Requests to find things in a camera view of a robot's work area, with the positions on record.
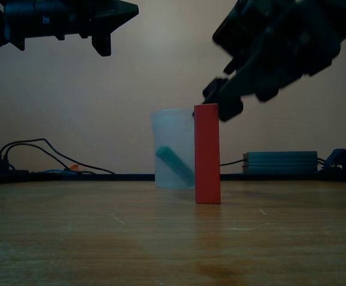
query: black robotic arm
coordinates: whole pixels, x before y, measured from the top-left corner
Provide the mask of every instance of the black robotic arm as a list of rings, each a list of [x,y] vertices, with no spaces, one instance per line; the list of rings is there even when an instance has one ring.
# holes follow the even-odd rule
[[[138,15],[138,6],[118,0],[0,0],[0,46],[12,43],[24,51],[25,38],[79,34],[111,55],[111,34]]]
[[[279,90],[329,67],[346,39],[346,0],[239,0],[213,36],[233,57],[204,90],[228,121],[243,111],[241,97],[266,102]]]

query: green marker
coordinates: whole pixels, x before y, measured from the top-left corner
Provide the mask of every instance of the green marker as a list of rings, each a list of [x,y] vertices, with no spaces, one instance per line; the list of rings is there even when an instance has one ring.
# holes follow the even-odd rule
[[[195,173],[168,146],[160,147],[156,154],[171,170],[183,180],[187,186],[195,186]]]

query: translucent plastic cup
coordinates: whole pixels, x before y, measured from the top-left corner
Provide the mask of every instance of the translucent plastic cup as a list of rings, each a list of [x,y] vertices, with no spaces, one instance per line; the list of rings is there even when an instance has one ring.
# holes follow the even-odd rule
[[[152,114],[155,184],[158,188],[188,189],[195,186],[194,118],[190,109]]]

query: red wooden block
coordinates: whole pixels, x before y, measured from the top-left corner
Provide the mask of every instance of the red wooden block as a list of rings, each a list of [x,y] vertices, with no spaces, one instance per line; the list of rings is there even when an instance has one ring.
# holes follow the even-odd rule
[[[220,204],[218,105],[196,105],[194,116],[195,201],[197,204]]]

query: table surface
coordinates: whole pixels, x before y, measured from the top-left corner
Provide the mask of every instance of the table surface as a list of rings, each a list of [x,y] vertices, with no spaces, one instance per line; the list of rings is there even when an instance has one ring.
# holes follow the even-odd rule
[[[343,285],[346,183],[0,185],[1,285]]]

